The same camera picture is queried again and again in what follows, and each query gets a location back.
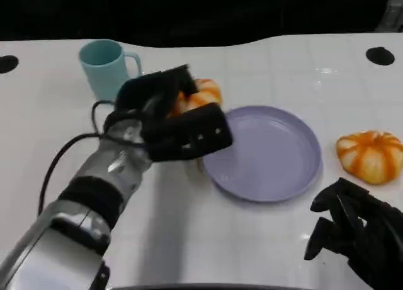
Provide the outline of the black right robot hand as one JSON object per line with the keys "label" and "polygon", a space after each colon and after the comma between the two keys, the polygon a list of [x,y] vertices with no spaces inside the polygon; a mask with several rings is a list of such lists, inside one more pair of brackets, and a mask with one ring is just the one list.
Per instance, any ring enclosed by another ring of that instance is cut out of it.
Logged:
{"label": "black right robot hand", "polygon": [[339,178],[313,200],[320,217],[305,249],[312,260],[322,249],[341,254],[372,289],[402,289],[402,212],[366,189]]}

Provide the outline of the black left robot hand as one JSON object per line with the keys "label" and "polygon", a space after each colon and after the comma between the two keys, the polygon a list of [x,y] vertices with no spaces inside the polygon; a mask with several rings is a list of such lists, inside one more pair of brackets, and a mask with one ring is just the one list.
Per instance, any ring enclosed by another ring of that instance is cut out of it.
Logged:
{"label": "black left robot hand", "polygon": [[141,123],[140,137],[151,161],[197,159],[233,143],[217,102],[186,109],[197,93],[196,80],[181,65],[127,80],[115,99],[115,114]]}

